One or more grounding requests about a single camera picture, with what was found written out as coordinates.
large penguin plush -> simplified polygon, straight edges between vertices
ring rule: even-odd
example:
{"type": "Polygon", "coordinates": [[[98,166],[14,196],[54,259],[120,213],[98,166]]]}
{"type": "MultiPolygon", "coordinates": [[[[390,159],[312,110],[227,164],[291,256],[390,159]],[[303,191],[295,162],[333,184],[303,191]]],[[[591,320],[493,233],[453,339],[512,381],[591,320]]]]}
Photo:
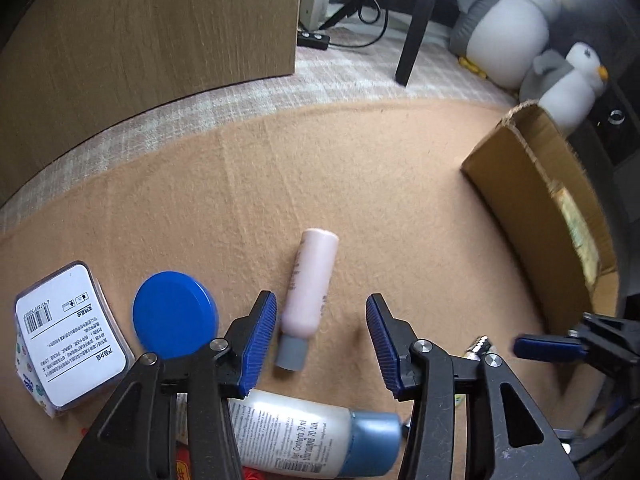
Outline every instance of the large penguin plush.
{"type": "Polygon", "coordinates": [[[549,39],[560,0],[458,0],[449,49],[463,66],[516,90],[549,39]]]}
{"type": "Polygon", "coordinates": [[[520,102],[538,100],[567,137],[585,120],[604,92],[609,74],[586,43],[576,43],[562,57],[546,50],[533,60],[520,88],[520,102]]]}

orange beak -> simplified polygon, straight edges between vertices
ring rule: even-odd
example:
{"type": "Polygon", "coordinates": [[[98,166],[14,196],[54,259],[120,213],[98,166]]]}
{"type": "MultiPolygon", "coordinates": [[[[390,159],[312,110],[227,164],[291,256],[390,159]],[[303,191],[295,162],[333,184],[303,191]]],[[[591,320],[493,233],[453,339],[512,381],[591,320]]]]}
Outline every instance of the orange beak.
{"type": "Polygon", "coordinates": [[[602,79],[605,83],[609,80],[609,72],[607,72],[607,69],[602,65],[598,67],[598,75],[600,76],[600,79],[602,79]]]}

stuffed animal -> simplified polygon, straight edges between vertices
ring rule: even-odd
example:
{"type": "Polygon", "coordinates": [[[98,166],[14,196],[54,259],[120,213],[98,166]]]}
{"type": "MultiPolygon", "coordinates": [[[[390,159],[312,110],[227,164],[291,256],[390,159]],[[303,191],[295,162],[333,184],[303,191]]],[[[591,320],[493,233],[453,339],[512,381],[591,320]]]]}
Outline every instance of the stuffed animal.
{"type": "Polygon", "coordinates": [[[548,42],[560,0],[458,0],[458,7],[450,51],[473,72],[517,90],[548,42]]]}
{"type": "Polygon", "coordinates": [[[585,120],[609,75],[586,43],[576,43],[562,57],[547,50],[533,60],[520,88],[520,102],[537,99],[567,137],[585,120]]]}

wooden panel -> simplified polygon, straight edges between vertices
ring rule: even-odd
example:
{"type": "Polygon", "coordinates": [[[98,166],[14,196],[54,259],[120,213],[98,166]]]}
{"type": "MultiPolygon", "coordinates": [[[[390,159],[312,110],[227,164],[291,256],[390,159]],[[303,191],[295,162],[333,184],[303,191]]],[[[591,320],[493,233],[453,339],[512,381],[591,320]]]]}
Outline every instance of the wooden panel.
{"type": "Polygon", "coordinates": [[[299,0],[35,0],[0,52],[0,203],[101,130],[294,70],[299,0]]]}

tripod leg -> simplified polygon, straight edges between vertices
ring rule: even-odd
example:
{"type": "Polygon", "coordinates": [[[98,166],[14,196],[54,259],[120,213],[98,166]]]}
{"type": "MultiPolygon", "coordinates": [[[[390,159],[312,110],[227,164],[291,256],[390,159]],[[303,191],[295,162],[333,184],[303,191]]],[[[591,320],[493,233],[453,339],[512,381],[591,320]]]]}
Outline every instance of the tripod leg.
{"type": "Polygon", "coordinates": [[[418,56],[418,50],[420,50],[422,38],[427,30],[427,23],[431,19],[435,4],[436,0],[416,0],[415,2],[414,13],[411,17],[409,30],[407,31],[400,61],[398,61],[398,68],[396,69],[396,82],[402,86],[406,86],[409,81],[415,58],[418,56]]]}

